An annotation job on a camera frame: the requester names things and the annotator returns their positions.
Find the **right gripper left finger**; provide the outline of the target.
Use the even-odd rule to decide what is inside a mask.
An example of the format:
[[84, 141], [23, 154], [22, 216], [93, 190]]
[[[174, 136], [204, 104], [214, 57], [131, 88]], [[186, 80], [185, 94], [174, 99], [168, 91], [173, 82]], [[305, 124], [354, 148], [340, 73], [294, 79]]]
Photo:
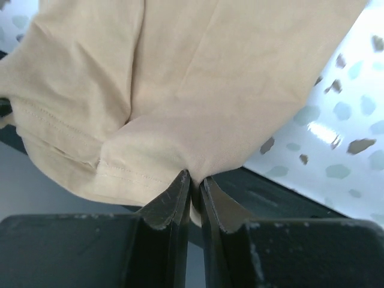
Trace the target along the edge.
[[190, 175], [131, 214], [14, 215], [1, 222], [2, 287], [184, 287]]

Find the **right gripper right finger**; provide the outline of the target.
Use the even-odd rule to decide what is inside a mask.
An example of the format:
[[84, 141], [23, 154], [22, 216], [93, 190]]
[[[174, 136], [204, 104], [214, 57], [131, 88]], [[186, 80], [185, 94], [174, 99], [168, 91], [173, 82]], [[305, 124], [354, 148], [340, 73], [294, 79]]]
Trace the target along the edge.
[[383, 229], [350, 218], [262, 219], [200, 186], [208, 287], [382, 287]]

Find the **beige t shirt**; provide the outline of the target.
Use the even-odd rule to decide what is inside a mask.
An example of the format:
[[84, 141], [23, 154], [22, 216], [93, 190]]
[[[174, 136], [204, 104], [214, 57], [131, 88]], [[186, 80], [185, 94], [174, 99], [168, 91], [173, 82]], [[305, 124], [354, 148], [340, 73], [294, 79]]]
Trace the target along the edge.
[[365, 1], [41, 1], [1, 118], [69, 192], [143, 206], [241, 167], [301, 110]]

